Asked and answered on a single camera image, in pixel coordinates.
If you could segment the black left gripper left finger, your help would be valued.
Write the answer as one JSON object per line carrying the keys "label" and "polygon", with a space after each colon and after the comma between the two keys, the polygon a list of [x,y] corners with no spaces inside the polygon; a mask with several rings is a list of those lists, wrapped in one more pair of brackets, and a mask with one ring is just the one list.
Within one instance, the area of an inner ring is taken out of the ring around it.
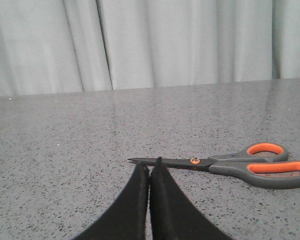
{"label": "black left gripper left finger", "polygon": [[116,200],[76,240],[144,240],[149,170],[139,163]]}

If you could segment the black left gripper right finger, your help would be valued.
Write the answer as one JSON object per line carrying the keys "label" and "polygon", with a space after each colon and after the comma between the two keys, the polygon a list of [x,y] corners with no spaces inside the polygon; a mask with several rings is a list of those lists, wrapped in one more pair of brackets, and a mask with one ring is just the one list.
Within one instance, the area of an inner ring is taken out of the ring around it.
{"label": "black left gripper right finger", "polygon": [[150,176],[150,219],[154,240],[230,240],[185,196],[161,157]]}

